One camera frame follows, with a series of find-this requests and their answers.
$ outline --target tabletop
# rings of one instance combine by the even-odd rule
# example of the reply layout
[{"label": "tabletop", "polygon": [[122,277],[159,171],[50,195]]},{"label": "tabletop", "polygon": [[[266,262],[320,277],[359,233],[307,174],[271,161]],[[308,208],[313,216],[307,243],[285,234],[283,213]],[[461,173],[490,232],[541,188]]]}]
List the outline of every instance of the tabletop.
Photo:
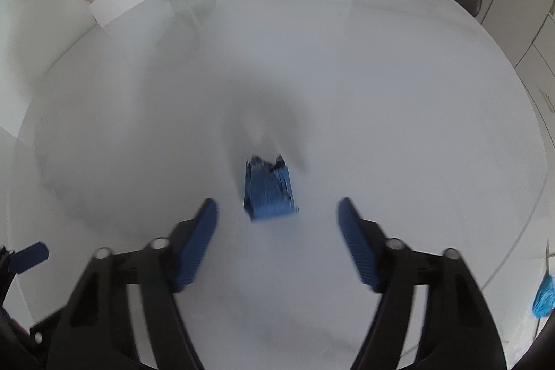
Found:
[{"label": "tabletop", "polygon": [[[177,295],[210,369],[349,368],[379,297],[341,238],[345,196],[415,250],[458,248],[480,285],[546,215],[526,92],[453,0],[148,0],[35,93],[8,198],[12,247],[51,250],[20,278],[32,313],[65,302],[96,248],[141,248],[212,197],[219,225]],[[298,214],[250,221],[253,154],[283,155]]]}]

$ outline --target torn blue wrapper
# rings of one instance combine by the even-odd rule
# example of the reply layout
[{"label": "torn blue wrapper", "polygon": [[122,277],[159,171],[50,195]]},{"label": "torn blue wrapper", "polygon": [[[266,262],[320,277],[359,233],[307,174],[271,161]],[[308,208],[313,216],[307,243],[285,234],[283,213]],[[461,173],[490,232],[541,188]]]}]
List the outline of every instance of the torn blue wrapper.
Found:
[{"label": "torn blue wrapper", "polygon": [[251,220],[295,214],[289,170],[281,156],[275,165],[253,156],[246,162],[243,207]]}]

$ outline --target silver screw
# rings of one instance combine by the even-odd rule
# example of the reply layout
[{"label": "silver screw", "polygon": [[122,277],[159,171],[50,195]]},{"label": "silver screw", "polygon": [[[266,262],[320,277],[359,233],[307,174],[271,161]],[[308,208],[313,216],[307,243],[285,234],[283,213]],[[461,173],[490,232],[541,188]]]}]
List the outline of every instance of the silver screw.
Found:
[{"label": "silver screw", "polygon": [[94,252],[94,256],[97,259],[106,259],[110,255],[112,255],[112,250],[110,248],[98,248],[98,250]]},{"label": "silver screw", "polygon": [[456,261],[461,257],[459,251],[455,250],[454,248],[448,248],[443,254],[445,254],[445,257],[447,257],[448,259],[453,259],[453,261]]},{"label": "silver screw", "polygon": [[167,237],[158,237],[157,239],[152,240],[151,247],[155,250],[161,250],[166,248],[170,244],[170,240]]},{"label": "silver screw", "polygon": [[389,239],[386,242],[388,248],[392,250],[402,250],[404,248],[404,243],[402,240],[399,239]]}]

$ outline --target table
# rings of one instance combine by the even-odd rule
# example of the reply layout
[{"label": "table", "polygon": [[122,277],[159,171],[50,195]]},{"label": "table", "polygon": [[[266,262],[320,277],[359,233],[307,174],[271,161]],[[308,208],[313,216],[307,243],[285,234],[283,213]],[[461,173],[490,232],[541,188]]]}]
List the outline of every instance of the table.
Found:
[{"label": "table", "polygon": [[[297,215],[250,222],[252,154],[283,155]],[[218,201],[198,279],[177,295],[210,369],[349,368],[378,296],[339,233],[344,196],[415,250],[460,249],[481,285],[546,215],[526,92],[453,0],[149,0],[46,73],[14,166],[12,246],[51,250],[20,279],[37,317],[94,249],[140,248]]]}]

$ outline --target blue object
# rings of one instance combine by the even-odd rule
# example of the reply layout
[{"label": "blue object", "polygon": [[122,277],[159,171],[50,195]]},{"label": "blue object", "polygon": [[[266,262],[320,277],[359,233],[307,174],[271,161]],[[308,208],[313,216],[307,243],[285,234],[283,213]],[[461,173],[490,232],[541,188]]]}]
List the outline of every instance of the blue object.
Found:
[{"label": "blue object", "polygon": [[537,318],[546,317],[555,308],[555,286],[553,278],[546,273],[539,285],[538,293],[532,305],[532,312]]},{"label": "blue object", "polygon": [[364,237],[360,227],[362,221],[366,220],[360,217],[350,199],[345,198],[339,203],[339,228],[351,252],[360,280],[375,292],[380,292],[382,280],[376,273],[376,255]]},{"label": "blue object", "polygon": [[49,252],[42,242],[32,244],[9,258],[9,270],[20,274],[48,259]]},{"label": "blue object", "polygon": [[251,220],[295,214],[289,170],[281,156],[275,165],[253,156],[246,163],[243,207]]},{"label": "blue object", "polygon": [[217,225],[217,205],[207,199],[192,220],[178,223],[170,235],[176,253],[172,291],[181,292],[195,280]]}]

